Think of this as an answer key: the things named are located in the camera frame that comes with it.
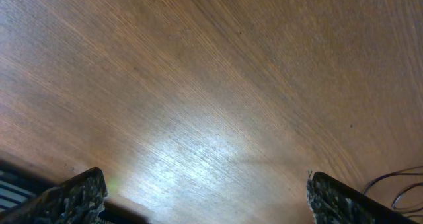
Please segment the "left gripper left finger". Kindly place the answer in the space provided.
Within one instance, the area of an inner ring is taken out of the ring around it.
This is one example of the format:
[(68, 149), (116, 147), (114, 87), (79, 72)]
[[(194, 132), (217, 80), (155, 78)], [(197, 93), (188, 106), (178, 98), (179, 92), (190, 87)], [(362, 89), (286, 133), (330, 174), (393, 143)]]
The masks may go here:
[(94, 167), (2, 213), (1, 224), (98, 223), (107, 196), (103, 172)]

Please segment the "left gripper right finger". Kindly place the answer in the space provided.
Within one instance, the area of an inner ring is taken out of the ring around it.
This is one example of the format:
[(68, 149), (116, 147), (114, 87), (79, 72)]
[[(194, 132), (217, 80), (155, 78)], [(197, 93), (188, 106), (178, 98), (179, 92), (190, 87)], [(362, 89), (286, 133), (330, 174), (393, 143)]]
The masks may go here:
[(416, 224), (324, 172), (310, 172), (307, 205), (315, 224)]

